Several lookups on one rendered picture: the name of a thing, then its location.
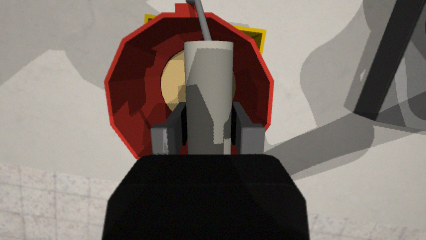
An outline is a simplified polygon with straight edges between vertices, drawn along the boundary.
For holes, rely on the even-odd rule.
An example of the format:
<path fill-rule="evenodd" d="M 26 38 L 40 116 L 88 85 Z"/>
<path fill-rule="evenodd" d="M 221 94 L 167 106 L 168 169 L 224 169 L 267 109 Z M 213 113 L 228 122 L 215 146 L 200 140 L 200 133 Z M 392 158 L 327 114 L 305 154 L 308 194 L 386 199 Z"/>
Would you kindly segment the red bucket with grey handle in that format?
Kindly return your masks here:
<path fill-rule="evenodd" d="M 137 160 L 153 155 L 150 129 L 179 102 L 187 113 L 179 155 L 238 154 L 232 102 L 265 132 L 271 125 L 274 80 L 254 39 L 204 13 L 201 0 L 175 3 L 175 13 L 124 37 L 104 85 L 110 125 Z"/>

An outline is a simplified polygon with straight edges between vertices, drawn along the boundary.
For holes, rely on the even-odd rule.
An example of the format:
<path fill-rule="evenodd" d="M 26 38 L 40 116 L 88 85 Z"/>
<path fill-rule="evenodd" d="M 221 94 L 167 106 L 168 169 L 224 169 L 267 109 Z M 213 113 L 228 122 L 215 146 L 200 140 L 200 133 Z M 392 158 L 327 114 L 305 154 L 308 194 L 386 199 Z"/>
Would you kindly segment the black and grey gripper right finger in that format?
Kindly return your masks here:
<path fill-rule="evenodd" d="M 231 141 L 238 154 L 263 154 L 265 128 L 252 123 L 239 102 L 232 102 Z"/>

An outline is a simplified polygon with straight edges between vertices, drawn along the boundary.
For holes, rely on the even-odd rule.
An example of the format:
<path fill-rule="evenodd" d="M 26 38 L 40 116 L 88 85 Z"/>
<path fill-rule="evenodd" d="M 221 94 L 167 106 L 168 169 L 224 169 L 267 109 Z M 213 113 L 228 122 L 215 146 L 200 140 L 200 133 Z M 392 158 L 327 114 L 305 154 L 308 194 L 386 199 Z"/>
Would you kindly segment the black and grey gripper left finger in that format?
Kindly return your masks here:
<path fill-rule="evenodd" d="M 164 124 L 150 129 L 153 155 L 179 155 L 187 141 L 186 102 L 179 102 Z"/>

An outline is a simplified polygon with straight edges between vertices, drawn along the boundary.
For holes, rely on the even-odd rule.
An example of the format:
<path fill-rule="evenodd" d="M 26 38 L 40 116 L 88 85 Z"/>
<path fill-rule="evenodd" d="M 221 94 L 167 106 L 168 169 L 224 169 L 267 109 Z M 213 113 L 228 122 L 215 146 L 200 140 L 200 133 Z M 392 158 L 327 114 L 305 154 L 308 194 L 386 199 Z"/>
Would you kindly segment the olive yellow shallow tray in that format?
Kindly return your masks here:
<path fill-rule="evenodd" d="M 154 17 L 156 17 L 157 15 L 150 15 L 150 14 L 145 14 L 145 20 L 144 20 L 144 24 L 147 23 L 148 21 L 150 21 L 151 19 L 153 19 Z M 233 25 L 234 26 L 234 25 Z M 264 41 L 265 41 L 265 36 L 266 36 L 266 30 L 264 29 L 256 29 L 256 28 L 249 28 L 249 27 L 241 27 L 241 26 L 234 26 L 237 29 L 239 29 L 240 31 L 242 31 L 243 33 L 247 34 L 248 36 L 250 36 L 251 38 L 254 39 L 261 55 L 263 53 L 263 47 L 264 47 Z"/>

